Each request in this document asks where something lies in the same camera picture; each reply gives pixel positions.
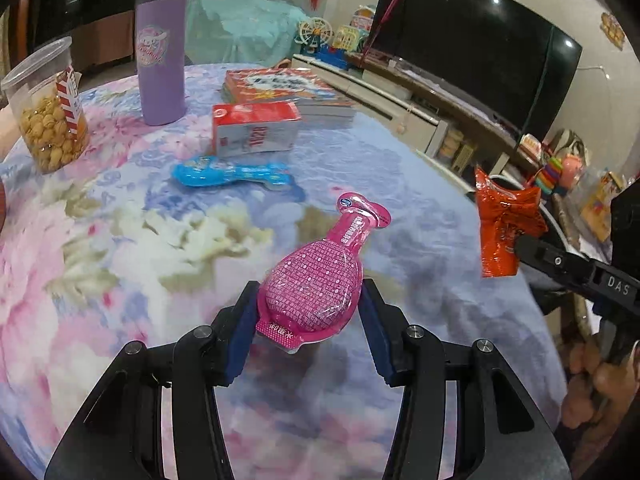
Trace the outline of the person's right hand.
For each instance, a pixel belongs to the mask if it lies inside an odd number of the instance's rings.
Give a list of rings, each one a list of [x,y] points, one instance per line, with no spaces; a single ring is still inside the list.
[[[568,460],[574,479],[592,466],[620,428],[639,390],[639,343],[620,364],[605,362],[591,338],[575,344],[568,358],[570,380],[561,406],[562,425],[586,426]]]

